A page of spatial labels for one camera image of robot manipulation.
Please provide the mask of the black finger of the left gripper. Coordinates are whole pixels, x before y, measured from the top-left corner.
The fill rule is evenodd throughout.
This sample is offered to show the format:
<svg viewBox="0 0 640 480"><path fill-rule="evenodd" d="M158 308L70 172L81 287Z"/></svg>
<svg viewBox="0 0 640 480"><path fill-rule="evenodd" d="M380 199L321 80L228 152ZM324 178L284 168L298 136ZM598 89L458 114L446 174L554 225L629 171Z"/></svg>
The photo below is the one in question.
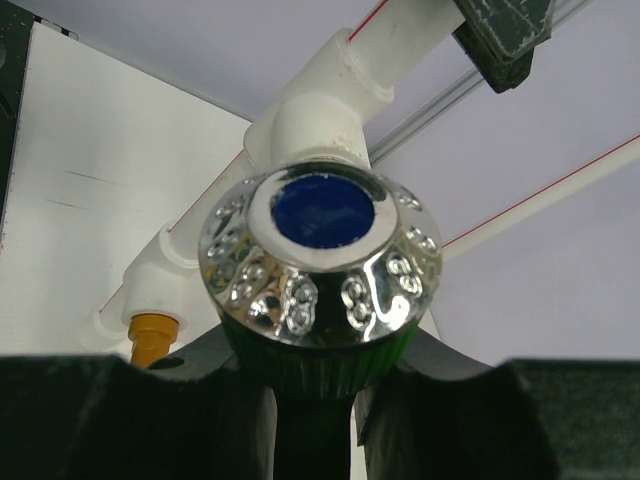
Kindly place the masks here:
<svg viewBox="0 0 640 480"><path fill-rule="evenodd" d="M552 32L554 0L456 0L454 38L498 94L529 76L535 48Z"/></svg>

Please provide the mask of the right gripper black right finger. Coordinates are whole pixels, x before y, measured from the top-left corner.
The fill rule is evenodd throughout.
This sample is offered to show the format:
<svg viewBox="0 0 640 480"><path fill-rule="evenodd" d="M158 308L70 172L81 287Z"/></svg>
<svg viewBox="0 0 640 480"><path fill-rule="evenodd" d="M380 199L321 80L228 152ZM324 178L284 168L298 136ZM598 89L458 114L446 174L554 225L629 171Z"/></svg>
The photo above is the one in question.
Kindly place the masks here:
<svg viewBox="0 0 640 480"><path fill-rule="evenodd" d="M418 332L355 403L372 479L635 479L635 361L491 367Z"/></svg>

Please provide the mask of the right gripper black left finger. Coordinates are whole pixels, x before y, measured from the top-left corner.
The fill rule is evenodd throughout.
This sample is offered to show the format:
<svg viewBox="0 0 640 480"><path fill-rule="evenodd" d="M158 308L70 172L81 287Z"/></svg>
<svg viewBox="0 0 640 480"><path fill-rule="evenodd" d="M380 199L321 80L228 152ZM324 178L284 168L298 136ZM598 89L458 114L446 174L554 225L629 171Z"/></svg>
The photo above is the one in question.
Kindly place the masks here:
<svg viewBox="0 0 640 480"><path fill-rule="evenodd" d="M117 355L1 360L5 479L268 479L271 393L221 328L142 369Z"/></svg>

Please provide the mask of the green water faucet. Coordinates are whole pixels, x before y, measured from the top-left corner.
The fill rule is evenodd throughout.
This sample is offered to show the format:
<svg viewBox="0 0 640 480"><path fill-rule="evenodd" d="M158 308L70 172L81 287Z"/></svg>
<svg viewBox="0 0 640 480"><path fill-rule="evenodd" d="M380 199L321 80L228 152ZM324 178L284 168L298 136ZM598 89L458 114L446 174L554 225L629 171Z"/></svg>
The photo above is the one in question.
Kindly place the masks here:
<svg viewBox="0 0 640 480"><path fill-rule="evenodd" d="M372 171L295 163L214 204L198 261L240 365L274 393L274 477L348 478L356 397L400 360L440 283L433 216Z"/></svg>

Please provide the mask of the white pipe assembly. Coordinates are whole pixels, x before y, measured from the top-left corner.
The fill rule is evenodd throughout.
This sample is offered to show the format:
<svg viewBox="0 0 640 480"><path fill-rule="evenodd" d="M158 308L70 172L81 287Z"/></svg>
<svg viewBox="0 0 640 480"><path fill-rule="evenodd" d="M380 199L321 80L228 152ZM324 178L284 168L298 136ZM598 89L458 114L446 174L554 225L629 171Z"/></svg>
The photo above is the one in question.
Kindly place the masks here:
<svg viewBox="0 0 640 480"><path fill-rule="evenodd" d="M180 342L213 324L209 307L185 298L196 238L244 175L319 159L382 163L419 193L434 190L453 259L638 159L635 1L589 2L526 64L524 88L508 88L503 101L490 100L497 83L476 73L444 95L443 119L402 126L369 147L364 125L393 101L398 81L470 23L454 1L382 1L355 29L334 34L248 128L242 151L131 262L122 285L81 324L79 344L118 349L135 315L172 319Z"/></svg>

